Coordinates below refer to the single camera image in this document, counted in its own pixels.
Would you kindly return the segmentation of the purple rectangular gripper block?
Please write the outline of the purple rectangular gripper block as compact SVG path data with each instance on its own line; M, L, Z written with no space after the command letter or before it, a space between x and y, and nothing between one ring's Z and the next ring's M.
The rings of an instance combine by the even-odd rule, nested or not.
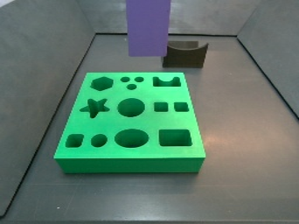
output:
M166 53L170 0L125 0L128 55Z

